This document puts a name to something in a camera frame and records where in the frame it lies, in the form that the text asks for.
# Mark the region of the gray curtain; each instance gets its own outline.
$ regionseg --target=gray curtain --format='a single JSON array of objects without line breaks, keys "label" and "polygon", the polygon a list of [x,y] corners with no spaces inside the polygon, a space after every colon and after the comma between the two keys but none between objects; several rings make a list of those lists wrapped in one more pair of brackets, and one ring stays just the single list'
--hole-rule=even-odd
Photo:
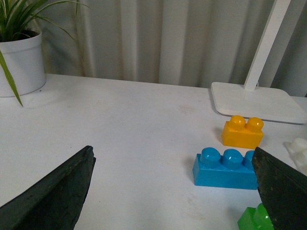
[{"label": "gray curtain", "polygon": [[[244,84],[273,0],[80,0],[45,13],[48,73],[209,88]],[[307,4],[292,0],[259,80],[307,94]]]}]

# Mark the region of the white table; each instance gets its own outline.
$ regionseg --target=white table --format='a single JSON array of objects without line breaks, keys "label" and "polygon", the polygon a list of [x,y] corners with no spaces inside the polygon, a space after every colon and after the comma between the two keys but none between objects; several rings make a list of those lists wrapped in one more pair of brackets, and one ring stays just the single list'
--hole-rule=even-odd
[{"label": "white table", "polygon": [[[228,148],[230,117],[208,89],[48,75],[21,99],[0,98],[1,206],[86,145],[97,161],[76,230],[237,230],[261,202],[256,190],[193,183],[196,154]],[[263,132],[260,147],[294,167],[284,143],[307,126],[265,121]]]}]

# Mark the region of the blue toy block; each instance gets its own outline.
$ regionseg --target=blue toy block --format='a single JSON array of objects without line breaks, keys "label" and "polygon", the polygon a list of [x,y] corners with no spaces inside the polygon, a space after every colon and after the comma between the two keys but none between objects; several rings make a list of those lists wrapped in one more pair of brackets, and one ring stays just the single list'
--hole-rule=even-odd
[{"label": "blue toy block", "polygon": [[204,148],[196,155],[193,166],[197,186],[254,189],[258,187],[251,159],[254,151],[243,158],[235,149],[225,150],[223,156],[215,148]]}]

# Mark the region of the green plant leaf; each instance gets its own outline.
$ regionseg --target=green plant leaf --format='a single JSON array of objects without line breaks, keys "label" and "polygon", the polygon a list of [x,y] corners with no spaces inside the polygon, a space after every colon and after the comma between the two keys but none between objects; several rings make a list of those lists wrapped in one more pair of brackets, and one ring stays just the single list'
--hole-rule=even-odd
[{"label": "green plant leaf", "polygon": [[6,80],[8,81],[8,83],[9,83],[11,89],[13,90],[17,100],[19,101],[20,105],[23,107],[23,104],[22,104],[20,97],[19,97],[19,93],[17,92],[17,87],[16,87],[16,84],[15,84],[14,78],[12,77],[11,72],[6,65],[6,62],[4,60],[4,57],[3,57],[1,50],[0,50],[0,65],[3,69]]},{"label": "green plant leaf", "polygon": [[[54,26],[63,30],[74,41],[75,39],[60,25],[55,24],[51,19],[40,16],[39,14],[49,7],[63,3],[76,4],[76,13],[78,12],[79,5],[87,5],[80,3],[79,0],[58,0],[49,3],[49,0],[0,0],[0,42],[16,41],[20,36],[25,36],[24,31],[27,29],[28,24],[35,19],[40,19],[53,24]],[[17,100],[22,105],[19,94],[16,89],[14,79],[7,68],[4,57],[0,51],[0,65],[3,68],[5,77],[13,90]]]}]

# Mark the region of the building block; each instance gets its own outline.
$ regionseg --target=building block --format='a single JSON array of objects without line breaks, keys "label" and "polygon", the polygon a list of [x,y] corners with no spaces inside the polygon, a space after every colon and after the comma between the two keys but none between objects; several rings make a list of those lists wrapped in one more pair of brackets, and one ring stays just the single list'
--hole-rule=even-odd
[{"label": "building block", "polygon": [[196,155],[193,166],[197,186],[254,189],[258,187],[251,159],[254,151],[245,157],[235,149],[225,150],[223,156],[215,148],[204,148]]},{"label": "building block", "polygon": [[262,203],[257,208],[247,207],[238,221],[238,226],[240,230],[274,230]]},{"label": "building block", "polygon": [[246,123],[244,117],[232,116],[222,132],[223,145],[254,150],[262,140],[262,127],[260,118],[252,117]]},{"label": "building block", "polygon": [[285,146],[297,169],[307,176],[307,140],[295,138],[292,143],[285,143]]}]

